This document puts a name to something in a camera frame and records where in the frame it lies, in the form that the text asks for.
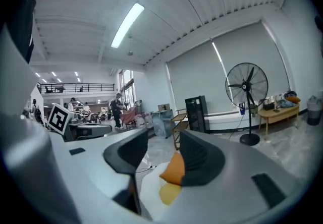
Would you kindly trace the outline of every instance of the balcony railing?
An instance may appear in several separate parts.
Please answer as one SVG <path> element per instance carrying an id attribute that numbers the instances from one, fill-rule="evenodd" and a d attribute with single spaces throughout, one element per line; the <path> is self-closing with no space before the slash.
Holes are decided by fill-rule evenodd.
<path id="1" fill-rule="evenodd" d="M 114 91 L 115 85 L 109 83 L 60 83 L 37 85 L 41 94 Z"/>

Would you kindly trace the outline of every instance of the black cabinet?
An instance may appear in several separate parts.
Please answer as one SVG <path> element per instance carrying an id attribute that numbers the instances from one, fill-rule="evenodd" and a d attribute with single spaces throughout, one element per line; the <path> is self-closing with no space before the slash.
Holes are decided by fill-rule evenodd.
<path id="1" fill-rule="evenodd" d="M 185 104 L 190 130 L 205 133 L 204 115 L 207 114 L 205 96 L 187 98 Z"/>

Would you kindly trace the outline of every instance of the standing fan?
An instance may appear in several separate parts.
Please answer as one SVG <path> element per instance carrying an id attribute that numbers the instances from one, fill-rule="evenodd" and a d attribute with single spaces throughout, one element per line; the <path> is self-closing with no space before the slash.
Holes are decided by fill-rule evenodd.
<path id="1" fill-rule="evenodd" d="M 240 107 L 247 101 L 249 110 L 249 133 L 240 137 L 240 142 L 249 146 L 256 145 L 260 137 L 251 133 L 251 107 L 263 103 L 268 93 L 268 80 L 261 68 L 251 63 L 238 64 L 231 69 L 226 78 L 226 92 L 231 102 Z"/>

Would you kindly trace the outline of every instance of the roller blind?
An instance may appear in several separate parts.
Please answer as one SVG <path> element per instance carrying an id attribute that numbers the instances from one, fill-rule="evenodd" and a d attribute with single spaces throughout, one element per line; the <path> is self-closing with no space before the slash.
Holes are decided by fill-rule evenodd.
<path id="1" fill-rule="evenodd" d="M 177 109 L 186 108 L 186 98 L 204 95 L 208 113 L 232 110 L 225 74 L 211 42 L 170 61 L 168 67 Z"/>
<path id="2" fill-rule="evenodd" d="M 232 31 L 213 41 L 227 73 L 239 63 L 253 63 L 258 65 L 267 76 L 267 96 L 278 95 L 289 89 L 282 58 L 261 23 Z"/>
<path id="3" fill-rule="evenodd" d="M 268 96 L 289 89 L 281 56 L 261 23 L 253 24 L 213 40 L 229 73 L 239 63 L 258 65 L 268 79 Z M 232 111 L 225 90 L 225 73 L 211 42 L 202 44 L 168 63 L 177 109 L 185 99 L 204 95 L 208 113 Z"/>

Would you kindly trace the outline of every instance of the fan blade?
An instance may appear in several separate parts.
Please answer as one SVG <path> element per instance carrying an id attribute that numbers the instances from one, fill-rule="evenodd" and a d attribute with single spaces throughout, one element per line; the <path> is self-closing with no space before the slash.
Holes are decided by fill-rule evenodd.
<path id="1" fill-rule="evenodd" d="M 230 87 L 230 88 L 242 88 L 241 84 L 232 84 L 232 85 L 228 85 L 228 87 Z"/>
<path id="2" fill-rule="evenodd" d="M 250 101 L 255 105 L 255 103 L 254 103 L 254 101 L 253 101 L 253 98 L 252 98 L 252 96 L 251 96 L 251 94 L 250 94 L 250 92 L 249 91 L 247 91 L 247 97 L 250 99 Z"/>
<path id="3" fill-rule="evenodd" d="M 253 74 L 253 70 L 254 70 L 254 67 L 252 67 L 252 69 L 251 69 L 251 72 L 250 72 L 250 74 L 248 76 L 247 82 L 250 82 L 251 81 L 252 74 Z"/>

